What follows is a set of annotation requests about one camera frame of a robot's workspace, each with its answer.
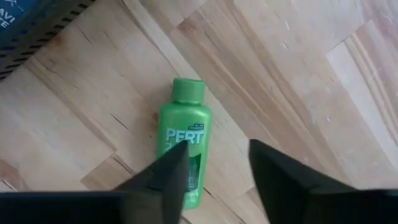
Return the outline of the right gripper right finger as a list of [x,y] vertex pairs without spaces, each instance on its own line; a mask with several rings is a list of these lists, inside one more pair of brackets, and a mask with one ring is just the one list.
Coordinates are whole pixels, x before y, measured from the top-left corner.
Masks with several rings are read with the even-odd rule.
[[257,139],[249,161],[270,224],[398,224],[398,189],[356,189]]

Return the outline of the black slotted plastic basket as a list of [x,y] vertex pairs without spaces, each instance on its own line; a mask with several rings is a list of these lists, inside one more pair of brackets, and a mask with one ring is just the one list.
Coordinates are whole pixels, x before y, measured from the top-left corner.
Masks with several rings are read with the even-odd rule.
[[52,0],[17,23],[0,42],[0,82],[97,0]]

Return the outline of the green travel shampoo bottle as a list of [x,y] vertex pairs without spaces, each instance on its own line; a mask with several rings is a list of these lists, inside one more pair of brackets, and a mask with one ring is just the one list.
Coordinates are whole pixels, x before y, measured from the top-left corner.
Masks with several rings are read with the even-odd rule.
[[211,133],[212,112],[205,106],[205,82],[175,78],[172,101],[159,110],[156,156],[181,141],[188,142],[189,168],[184,209],[200,206]]

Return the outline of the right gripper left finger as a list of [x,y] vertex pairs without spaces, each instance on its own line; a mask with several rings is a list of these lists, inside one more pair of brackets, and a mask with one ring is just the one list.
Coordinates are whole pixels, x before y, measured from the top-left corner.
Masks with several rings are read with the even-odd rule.
[[0,193],[0,224],[178,224],[187,179],[182,141],[113,190]]

